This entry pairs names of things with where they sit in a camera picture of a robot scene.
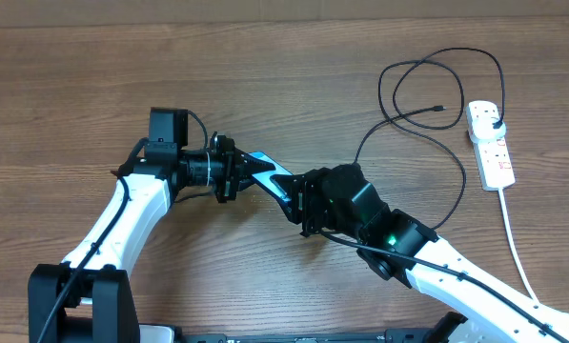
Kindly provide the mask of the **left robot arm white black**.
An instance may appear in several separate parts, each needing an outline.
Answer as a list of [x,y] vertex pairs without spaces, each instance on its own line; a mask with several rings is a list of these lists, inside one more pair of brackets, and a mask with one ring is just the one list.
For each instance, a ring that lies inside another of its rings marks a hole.
[[233,201],[274,165],[215,134],[188,149],[190,110],[153,108],[147,136],[114,170],[112,199],[81,243],[58,264],[40,264],[28,283],[31,342],[180,342],[173,325],[139,322],[130,274],[148,236],[179,192],[204,187]]

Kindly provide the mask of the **blue Galaxy smartphone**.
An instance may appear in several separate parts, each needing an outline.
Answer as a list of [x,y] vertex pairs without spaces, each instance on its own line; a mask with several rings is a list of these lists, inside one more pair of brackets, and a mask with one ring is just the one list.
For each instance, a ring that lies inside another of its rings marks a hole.
[[253,180],[257,186],[263,189],[271,197],[275,199],[280,208],[286,215],[290,214],[291,197],[276,182],[274,176],[290,176],[292,173],[282,167],[278,162],[262,151],[250,152],[249,156],[254,157],[263,162],[268,162],[274,166],[273,171],[263,171],[255,173]]

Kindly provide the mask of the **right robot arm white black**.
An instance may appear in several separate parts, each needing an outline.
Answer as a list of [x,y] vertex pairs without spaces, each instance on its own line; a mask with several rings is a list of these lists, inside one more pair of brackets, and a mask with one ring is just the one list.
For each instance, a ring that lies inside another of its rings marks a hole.
[[355,248],[381,278],[439,300],[497,341],[569,342],[569,313],[536,303],[470,262],[435,230],[390,209],[359,165],[270,179],[304,236],[321,234]]

